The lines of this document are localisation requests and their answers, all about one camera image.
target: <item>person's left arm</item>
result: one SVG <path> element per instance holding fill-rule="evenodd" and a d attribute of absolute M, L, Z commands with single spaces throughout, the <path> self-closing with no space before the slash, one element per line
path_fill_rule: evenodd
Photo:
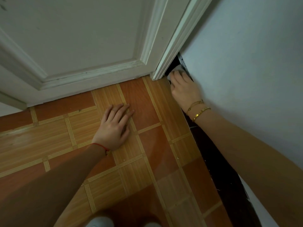
<path fill-rule="evenodd" d="M 93 143 L 110 150 L 127 139 L 123 129 L 134 113 L 123 116 L 129 105 L 117 105 L 105 111 Z M 1 226 L 54 226 L 92 168 L 106 157 L 105 149 L 91 144 L 83 153 L 66 161 L 45 175 L 21 187 L 0 203 Z"/>

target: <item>white door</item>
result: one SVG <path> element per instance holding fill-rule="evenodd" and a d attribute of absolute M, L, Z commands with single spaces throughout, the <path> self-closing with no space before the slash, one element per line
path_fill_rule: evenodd
<path fill-rule="evenodd" d="M 156 70 L 190 0 L 0 0 L 0 91 L 28 106 Z"/>

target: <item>orange floor tile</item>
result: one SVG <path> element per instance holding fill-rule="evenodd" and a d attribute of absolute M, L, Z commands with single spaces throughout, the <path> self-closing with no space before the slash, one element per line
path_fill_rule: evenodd
<path fill-rule="evenodd" d="M 90 172 L 58 226 L 79 226 L 98 210 L 116 226 L 157 217 L 162 226 L 231 226 L 166 78 L 148 76 L 0 117 L 0 200 L 81 153 L 105 109 L 130 103 L 131 134 Z"/>

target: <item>bracelet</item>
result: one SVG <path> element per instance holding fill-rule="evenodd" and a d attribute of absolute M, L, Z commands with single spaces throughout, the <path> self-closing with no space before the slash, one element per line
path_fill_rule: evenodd
<path fill-rule="evenodd" d="M 203 100 L 200 100 L 200 101 L 197 101 L 197 102 L 194 102 L 191 104 L 191 106 L 189 107 L 189 109 L 187 110 L 186 114 L 188 115 L 188 112 L 191 110 L 191 108 L 197 104 L 202 104 L 203 103 Z"/>
<path fill-rule="evenodd" d="M 105 155 L 106 156 L 108 156 L 111 153 L 110 149 L 107 149 L 105 146 L 103 146 L 101 144 L 98 144 L 98 143 L 92 143 L 92 144 L 95 144 L 95 145 L 103 147 L 103 149 L 105 150 Z"/>
<path fill-rule="evenodd" d="M 195 119 L 203 113 L 203 111 L 206 111 L 207 109 L 210 109 L 210 107 L 204 108 L 202 111 L 200 111 L 198 114 L 196 114 L 196 116 L 194 117 L 194 119 L 192 120 L 193 122 L 195 121 Z"/>

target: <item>red string bracelet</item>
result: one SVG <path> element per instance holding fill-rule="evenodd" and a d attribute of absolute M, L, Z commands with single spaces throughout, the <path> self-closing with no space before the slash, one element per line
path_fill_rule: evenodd
<path fill-rule="evenodd" d="M 98 144 L 98 143 L 92 143 L 92 144 L 95 144 L 95 145 L 98 145 L 98 146 L 100 146 L 100 147 L 103 147 L 104 150 L 105 150 L 105 155 L 108 155 L 108 153 L 110 152 L 109 149 L 107 149 L 105 146 L 103 146 L 103 145 L 101 145 L 101 144 Z"/>

